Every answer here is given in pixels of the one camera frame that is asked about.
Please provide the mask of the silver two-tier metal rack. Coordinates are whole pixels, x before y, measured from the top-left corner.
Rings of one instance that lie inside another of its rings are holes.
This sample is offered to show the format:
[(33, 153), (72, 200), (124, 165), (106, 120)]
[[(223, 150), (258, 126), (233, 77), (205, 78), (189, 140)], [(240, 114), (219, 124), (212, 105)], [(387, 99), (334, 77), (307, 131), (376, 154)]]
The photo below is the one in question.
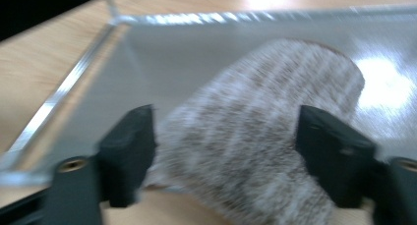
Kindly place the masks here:
[(14, 164), (57, 116), (89, 69), (82, 59), (0, 156), (0, 187), (45, 185), (60, 161), (92, 155), (131, 109), (151, 105), (157, 126), (223, 69), (276, 39), (328, 46), (351, 59), (365, 85), (344, 121), (377, 146), (378, 159), (417, 160), (417, 6), (123, 16), (106, 29), (118, 43), (97, 67), (49, 152), (29, 171)]

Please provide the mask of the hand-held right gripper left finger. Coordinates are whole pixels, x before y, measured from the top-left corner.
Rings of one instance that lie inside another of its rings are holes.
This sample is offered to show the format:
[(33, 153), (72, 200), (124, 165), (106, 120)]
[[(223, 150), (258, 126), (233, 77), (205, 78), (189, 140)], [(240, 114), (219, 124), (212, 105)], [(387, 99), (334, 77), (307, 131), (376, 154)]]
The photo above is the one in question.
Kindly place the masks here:
[(135, 203), (156, 150), (152, 106), (127, 112), (98, 144), (102, 197), (111, 207)]

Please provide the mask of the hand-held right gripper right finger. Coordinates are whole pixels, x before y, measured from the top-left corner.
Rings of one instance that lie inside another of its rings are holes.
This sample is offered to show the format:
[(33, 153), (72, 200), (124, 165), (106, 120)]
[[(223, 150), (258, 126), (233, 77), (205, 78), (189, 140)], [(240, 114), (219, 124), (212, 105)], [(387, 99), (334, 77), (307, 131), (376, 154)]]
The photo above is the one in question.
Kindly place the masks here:
[(376, 148), (374, 142), (327, 111), (301, 106), (295, 149), (309, 174), (338, 207), (361, 204)]

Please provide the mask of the grey knitted cloth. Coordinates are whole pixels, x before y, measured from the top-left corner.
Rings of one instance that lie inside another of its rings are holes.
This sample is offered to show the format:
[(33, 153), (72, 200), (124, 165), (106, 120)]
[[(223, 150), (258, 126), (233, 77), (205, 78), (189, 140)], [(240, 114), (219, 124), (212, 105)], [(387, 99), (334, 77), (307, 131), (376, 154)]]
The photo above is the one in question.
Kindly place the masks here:
[(269, 41), (162, 120), (146, 183), (189, 192), (233, 225), (328, 225), (334, 205), (295, 149), (299, 110), (349, 121), (364, 85), (328, 46)]

